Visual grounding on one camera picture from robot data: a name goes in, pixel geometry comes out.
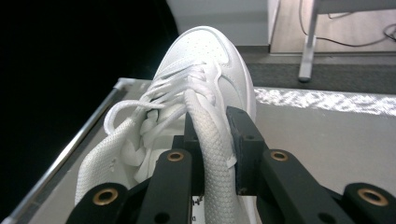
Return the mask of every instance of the black cable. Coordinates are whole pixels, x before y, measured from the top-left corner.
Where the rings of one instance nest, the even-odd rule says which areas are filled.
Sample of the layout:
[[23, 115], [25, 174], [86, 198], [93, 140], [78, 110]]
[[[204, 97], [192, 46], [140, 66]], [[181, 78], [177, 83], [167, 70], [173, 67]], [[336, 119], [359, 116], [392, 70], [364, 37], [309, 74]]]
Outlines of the black cable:
[[[388, 30], [390, 27], [392, 27], [392, 26], [394, 26], [395, 29], [393, 30], [392, 33], [388, 34], [388, 33], [387, 33], [387, 30]], [[391, 25], [385, 27], [385, 29], [384, 29], [384, 35], [385, 35], [387, 38], [389, 38], [389, 39], [391, 39], [391, 40], [393, 40], [393, 41], [396, 42], [396, 23], [393, 23], [393, 24], [391, 24]]]
[[[299, 21], [300, 21], [300, 27], [301, 27], [303, 33], [304, 33], [305, 35], [308, 35], [308, 34], [306, 33], [306, 31], [305, 31], [305, 28], [303, 27], [302, 10], [303, 10], [303, 0], [300, 0], [300, 5], [299, 5]], [[383, 37], [383, 38], [381, 38], [381, 39], [378, 39], [378, 40], [376, 40], [376, 41], [367, 43], [367, 44], [350, 45], [350, 44], [338, 42], [338, 41], [335, 41], [335, 40], [332, 40], [332, 39], [329, 39], [329, 38], [325, 38], [325, 37], [317, 37], [317, 39], [327, 40], [327, 41], [333, 42], [333, 43], [335, 43], [335, 44], [339, 44], [339, 45], [343, 45], [343, 46], [347, 46], [347, 47], [352, 47], [352, 48], [366, 47], [366, 46], [370, 46], [370, 45], [374, 45], [374, 44], [380, 43], [380, 42], [382, 42], [382, 41], [384, 41], [384, 40], [386, 40], [386, 39], [388, 39], [388, 38], [390, 38], [390, 39], [392, 39], [392, 40], [395, 40], [396, 29], [395, 29], [395, 31], [394, 31], [392, 34], [390, 34], [390, 35], [386, 32], [386, 31], [388, 30], [388, 28], [390, 28], [391, 26], [396, 26], [396, 23], [391, 24], [391, 25], [388, 25], [388, 26], [384, 29], [383, 33], [385, 34], [385, 37]]]
[[345, 16], [349, 16], [350, 14], [352, 14], [353, 12], [347, 12], [345, 14], [342, 14], [340, 16], [336, 16], [336, 17], [332, 17], [332, 15], [329, 13], [327, 14], [327, 17], [329, 17], [330, 20], [335, 20], [335, 19], [339, 19], [339, 18], [343, 18]]

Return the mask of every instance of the screw hole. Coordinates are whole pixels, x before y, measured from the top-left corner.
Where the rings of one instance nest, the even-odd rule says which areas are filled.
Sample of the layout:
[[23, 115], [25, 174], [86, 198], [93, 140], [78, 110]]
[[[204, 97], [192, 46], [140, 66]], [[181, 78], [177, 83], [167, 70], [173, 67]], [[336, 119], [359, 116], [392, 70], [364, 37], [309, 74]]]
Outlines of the screw hole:
[[248, 139], [248, 140], [253, 140], [254, 136], [253, 135], [246, 135], [245, 138]]
[[183, 158], [184, 155], [181, 152], [171, 152], [168, 154], [169, 161], [181, 161]]
[[155, 223], [167, 223], [169, 221], [170, 217], [166, 213], [159, 213], [157, 216], [155, 216], [154, 221]]
[[358, 194], [367, 203], [377, 206], [386, 206], [389, 204], [388, 200], [382, 194], [373, 189], [359, 189]]
[[271, 157], [276, 161], [286, 161], [289, 158], [286, 153], [280, 151], [271, 152]]
[[101, 189], [93, 196], [93, 203], [96, 205], [106, 205], [114, 202], [119, 197], [116, 189]]
[[328, 223], [328, 224], [333, 224], [336, 223], [334, 217], [332, 217], [329, 214], [326, 213], [319, 213], [318, 214], [319, 219], [324, 222], [324, 223]]

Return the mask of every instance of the wall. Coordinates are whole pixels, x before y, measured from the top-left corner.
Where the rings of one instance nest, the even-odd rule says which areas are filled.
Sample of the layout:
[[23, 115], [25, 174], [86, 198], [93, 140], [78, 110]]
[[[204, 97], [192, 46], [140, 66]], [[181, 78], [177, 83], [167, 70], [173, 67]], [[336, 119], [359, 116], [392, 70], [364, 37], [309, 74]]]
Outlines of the wall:
[[221, 30], [236, 46], [268, 46], [278, 1], [167, 0], [167, 3], [180, 33], [194, 26], [209, 25]]

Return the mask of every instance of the shoe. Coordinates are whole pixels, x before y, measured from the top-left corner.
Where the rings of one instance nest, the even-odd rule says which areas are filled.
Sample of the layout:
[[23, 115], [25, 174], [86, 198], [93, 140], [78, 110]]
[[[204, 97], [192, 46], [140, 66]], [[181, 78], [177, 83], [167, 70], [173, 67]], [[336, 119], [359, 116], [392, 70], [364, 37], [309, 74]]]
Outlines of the shoe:
[[[115, 182], [130, 189], [149, 178], [159, 155], [171, 149], [173, 136], [183, 134], [189, 112], [204, 157], [205, 222], [251, 222], [251, 211], [235, 193], [228, 105], [255, 120], [253, 84], [241, 55], [213, 27], [186, 31], [166, 52], [140, 99], [121, 101], [106, 114], [107, 137], [79, 168], [75, 203], [99, 184]], [[115, 128], [117, 114], [127, 107], [135, 107], [134, 112]]]

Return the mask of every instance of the floor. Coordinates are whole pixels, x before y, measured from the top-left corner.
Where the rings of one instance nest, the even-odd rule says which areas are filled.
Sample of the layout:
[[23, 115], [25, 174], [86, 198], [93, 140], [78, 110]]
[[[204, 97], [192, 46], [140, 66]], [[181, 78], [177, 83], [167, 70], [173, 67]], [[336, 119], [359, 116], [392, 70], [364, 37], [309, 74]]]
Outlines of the floor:
[[[271, 53], [301, 53], [308, 32], [313, 0], [281, 0], [271, 44]], [[353, 13], [323, 14], [318, 16], [317, 37], [329, 38], [349, 45], [362, 45], [384, 39], [366, 47], [346, 47], [330, 41], [318, 40], [316, 52], [396, 52], [396, 44], [384, 38], [383, 31], [395, 24], [396, 9]]]
[[[265, 52], [263, 49], [238, 48], [245, 63], [301, 63], [301, 54]], [[342, 52], [315, 54], [314, 63], [326, 64], [396, 64], [396, 51], [378, 54], [375, 52], [362, 54]]]

